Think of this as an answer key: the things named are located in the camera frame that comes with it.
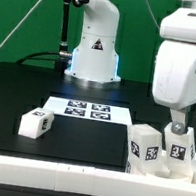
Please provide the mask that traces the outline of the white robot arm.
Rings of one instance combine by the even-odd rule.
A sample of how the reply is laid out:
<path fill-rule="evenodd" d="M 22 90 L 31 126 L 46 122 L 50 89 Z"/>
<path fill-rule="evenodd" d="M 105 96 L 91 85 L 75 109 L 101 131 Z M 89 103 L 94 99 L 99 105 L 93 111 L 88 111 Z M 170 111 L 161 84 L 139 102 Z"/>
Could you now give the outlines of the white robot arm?
<path fill-rule="evenodd" d="M 71 0 L 84 6 L 81 42 L 73 50 L 71 67 L 65 71 L 81 85 L 118 82 L 118 57 L 114 48 L 118 8 L 109 0 Z M 171 111 L 173 133 L 187 129 L 188 108 L 196 104 L 196 0 L 180 0 L 182 6 L 161 21 L 153 77 L 153 97 Z"/>

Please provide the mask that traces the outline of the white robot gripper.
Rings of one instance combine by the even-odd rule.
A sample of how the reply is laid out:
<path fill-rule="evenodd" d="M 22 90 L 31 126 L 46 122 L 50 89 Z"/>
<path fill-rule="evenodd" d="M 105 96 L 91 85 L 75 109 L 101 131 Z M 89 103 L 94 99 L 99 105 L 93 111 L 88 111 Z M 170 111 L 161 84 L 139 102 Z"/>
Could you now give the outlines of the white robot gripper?
<path fill-rule="evenodd" d="M 196 9 L 180 8 L 161 22 L 153 77 L 154 100 L 170 110 L 171 132 L 185 133 L 187 110 L 196 103 Z"/>

